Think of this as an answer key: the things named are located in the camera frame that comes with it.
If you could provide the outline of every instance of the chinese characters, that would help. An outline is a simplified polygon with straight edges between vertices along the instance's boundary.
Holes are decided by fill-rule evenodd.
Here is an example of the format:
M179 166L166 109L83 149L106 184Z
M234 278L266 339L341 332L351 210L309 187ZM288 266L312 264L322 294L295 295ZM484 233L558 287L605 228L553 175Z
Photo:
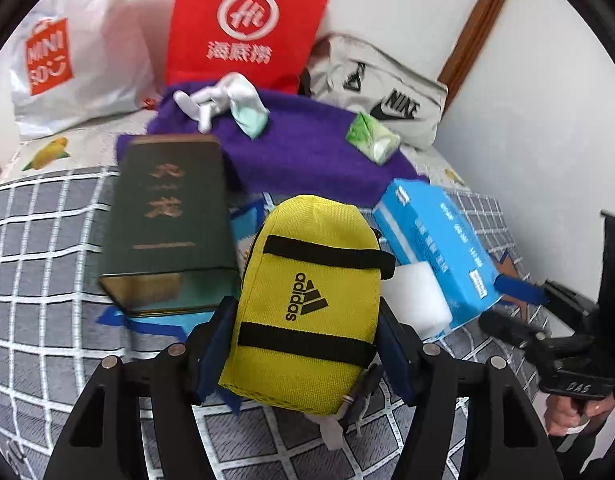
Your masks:
M150 175L156 176L157 178L166 176L166 174L169 176L175 176L177 178L180 178L184 176L185 171L180 170L179 167L174 164L159 164L156 167L156 171L154 173L150 173Z
M173 218L178 218L184 212L179 209L181 205L181 201L177 198L171 196L170 198L166 198L164 196L159 200L153 200L152 202L148 202L148 205L153 207L153 210L149 213L145 213L145 216L148 218L155 218L159 215L171 216Z
M464 244L469 242L469 240L467 239L467 235L463 232L463 228L461 227L460 224L454 224L454 231L457 232L457 235L459 235L460 240Z
M174 177L181 178L185 175L185 171L180 169L175 164L159 164L153 173L150 173L151 176L155 178L164 178L164 177ZM151 190L174 190L179 189L179 186L176 184L157 184L156 186L150 187ZM152 207L152 210L145 213L144 216L148 218L156 218L157 216L169 216L171 218L178 218L184 212L181 209L181 200L175 198L174 196L170 197L160 197L158 200L152 200L148 202L148 205Z
M434 238L432 238L431 235L428 234L427 227L425 227L423 220L421 220L420 218L417 218L414 221L414 225L417 231L419 232L419 234L421 235L421 238L427 235L425 236L424 243L430 251L430 257L434 258L434 262L430 260L430 265L432 266L432 268L439 269L442 273L448 272L449 266L447 265L447 262L445 261L445 257L439 252L439 248L436 245Z
M272 48L270 46L249 43L210 41L208 43L207 58L268 64L272 60Z

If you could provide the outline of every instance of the human hand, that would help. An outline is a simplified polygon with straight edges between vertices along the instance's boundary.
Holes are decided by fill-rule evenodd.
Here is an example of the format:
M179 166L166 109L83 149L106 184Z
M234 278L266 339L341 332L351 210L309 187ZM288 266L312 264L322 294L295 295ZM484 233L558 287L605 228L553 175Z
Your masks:
M615 407L615 398L610 395L603 400L591 400L585 404L583 413L579 413L579 406L570 397L550 395L547 398L545 410L545 428L547 434L553 436L565 436L570 428L581 425L581 415L590 418L595 416L608 416Z

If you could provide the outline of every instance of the yellow adidas pouch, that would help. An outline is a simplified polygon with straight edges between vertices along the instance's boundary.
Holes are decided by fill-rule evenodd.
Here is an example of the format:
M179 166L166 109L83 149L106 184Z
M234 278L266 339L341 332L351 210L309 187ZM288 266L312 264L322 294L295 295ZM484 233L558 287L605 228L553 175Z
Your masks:
M252 244L219 384L281 408L337 412L374 358L380 280L394 267L355 206L310 195L281 203Z

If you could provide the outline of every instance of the white nike bag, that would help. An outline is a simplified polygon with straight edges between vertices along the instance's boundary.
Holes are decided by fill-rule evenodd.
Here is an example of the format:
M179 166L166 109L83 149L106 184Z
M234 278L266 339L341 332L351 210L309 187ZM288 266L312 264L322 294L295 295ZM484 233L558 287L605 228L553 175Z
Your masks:
M10 81L23 140L156 97L142 31L126 0L41 0L14 32Z
M340 34L315 46L307 69L313 99L367 112L415 148L434 142L447 98L444 84L365 41Z

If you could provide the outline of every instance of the black strap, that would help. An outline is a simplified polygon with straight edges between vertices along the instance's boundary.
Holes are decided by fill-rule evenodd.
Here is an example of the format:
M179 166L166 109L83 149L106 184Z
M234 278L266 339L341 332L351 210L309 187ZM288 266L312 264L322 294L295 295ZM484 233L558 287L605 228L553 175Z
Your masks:
M238 343L363 368L369 366L377 353L374 345L351 337L301 332L248 321L241 323Z
M394 275L396 265L392 254L378 249L342 249L277 235L267 237L265 253L329 267L379 269L381 280L389 280Z

